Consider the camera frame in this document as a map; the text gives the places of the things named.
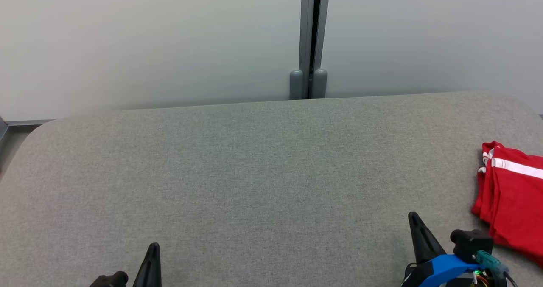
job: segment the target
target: red garment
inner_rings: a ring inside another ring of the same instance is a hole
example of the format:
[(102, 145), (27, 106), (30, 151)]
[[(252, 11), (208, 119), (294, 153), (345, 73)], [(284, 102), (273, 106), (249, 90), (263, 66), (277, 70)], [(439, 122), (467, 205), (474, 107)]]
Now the red garment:
[(543, 157), (494, 141), (483, 144), (483, 162), (471, 212), (490, 224), (497, 244), (543, 268)]

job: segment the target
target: green connector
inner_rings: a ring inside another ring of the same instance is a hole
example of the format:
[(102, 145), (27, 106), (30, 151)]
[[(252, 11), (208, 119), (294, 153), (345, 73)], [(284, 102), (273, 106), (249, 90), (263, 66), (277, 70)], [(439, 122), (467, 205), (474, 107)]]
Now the green connector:
[(500, 260), (494, 256), (488, 254), (487, 251), (477, 251), (475, 261), (477, 264), (481, 264), (484, 267), (489, 268), (490, 271), (492, 271), (492, 273), (500, 279), (504, 277), (504, 273), (509, 272), (509, 268), (506, 267), (506, 265), (502, 264), (502, 262), (500, 262)]

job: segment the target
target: red shorts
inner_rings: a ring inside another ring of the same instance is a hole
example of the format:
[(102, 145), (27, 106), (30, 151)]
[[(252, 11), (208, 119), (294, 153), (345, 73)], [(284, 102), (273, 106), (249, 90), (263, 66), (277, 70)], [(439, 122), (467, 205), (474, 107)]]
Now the red shorts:
[(497, 244), (543, 268), (543, 157), (494, 141), (483, 144), (483, 162), (471, 212), (489, 223)]

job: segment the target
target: white wall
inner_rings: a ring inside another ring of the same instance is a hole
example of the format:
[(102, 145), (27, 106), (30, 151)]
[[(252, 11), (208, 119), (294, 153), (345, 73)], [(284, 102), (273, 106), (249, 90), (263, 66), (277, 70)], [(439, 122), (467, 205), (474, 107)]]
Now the white wall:
[(300, 0), (0, 0), (0, 116), (288, 99)]
[(488, 90), (543, 113), (543, 0), (329, 0), (326, 97)]

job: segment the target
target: gray upholstered table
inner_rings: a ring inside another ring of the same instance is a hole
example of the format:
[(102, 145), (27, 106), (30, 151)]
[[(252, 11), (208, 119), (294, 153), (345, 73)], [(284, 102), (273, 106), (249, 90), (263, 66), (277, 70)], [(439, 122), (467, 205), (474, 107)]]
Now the gray upholstered table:
[[(543, 155), (522, 102), (440, 93), (97, 113), (39, 127), (0, 183), (0, 284), (399, 286), (417, 211), (450, 253), (481, 143)], [(543, 270), (495, 250), (523, 287)]]

